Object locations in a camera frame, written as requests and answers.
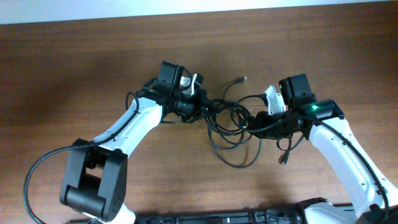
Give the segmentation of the black USB cable gold plug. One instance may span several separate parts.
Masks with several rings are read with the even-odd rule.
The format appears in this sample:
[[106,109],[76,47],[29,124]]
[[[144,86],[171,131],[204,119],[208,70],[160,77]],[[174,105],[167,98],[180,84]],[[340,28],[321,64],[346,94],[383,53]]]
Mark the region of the black USB cable gold plug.
[[[259,148],[257,150],[257,154],[255,158],[248,164],[246,165],[234,165],[226,161],[220,154],[219,150],[221,151],[232,151],[237,149],[239,146],[246,144],[253,136],[253,134],[250,134],[249,137],[244,140],[244,134],[247,129],[247,125],[250,122],[250,120],[253,119],[253,116],[249,112],[248,109],[246,109],[244,106],[240,105],[239,102],[245,100],[246,98],[254,98],[254,95],[250,96],[245,96],[244,98],[241,98],[238,100],[238,102],[233,102],[233,101],[226,101],[225,96],[227,94],[227,91],[233,86],[238,83],[243,83],[246,81],[246,77],[239,77],[231,82],[230,85],[226,87],[226,89],[223,92],[222,98],[221,99],[214,99],[211,100],[212,103],[214,103],[220,112],[223,110],[230,110],[232,112],[233,117],[231,120],[233,123],[237,126],[236,129],[226,129],[222,127],[220,124],[217,123],[216,118],[217,114],[215,115],[210,115],[209,117],[205,118],[205,121],[208,125],[208,137],[210,139],[211,145],[213,146],[213,150],[217,157],[224,162],[227,166],[230,166],[235,169],[245,169],[250,166],[252,166],[257,159],[259,158],[259,155],[261,153],[261,148],[262,148],[262,140],[259,140]],[[217,145],[214,140],[213,140],[213,132],[218,134],[224,141],[226,141],[228,144],[231,145],[231,147],[222,147]]]

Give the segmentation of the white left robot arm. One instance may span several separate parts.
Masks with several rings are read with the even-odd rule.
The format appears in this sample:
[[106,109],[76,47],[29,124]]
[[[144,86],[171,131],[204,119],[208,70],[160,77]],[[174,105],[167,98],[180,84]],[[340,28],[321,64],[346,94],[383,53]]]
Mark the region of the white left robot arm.
[[91,141],[77,139],[69,150],[60,202],[100,223],[134,223],[124,203],[127,162],[138,144],[169,113],[192,123],[205,110],[203,76],[162,62],[159,76],[132,93],[126,112]]

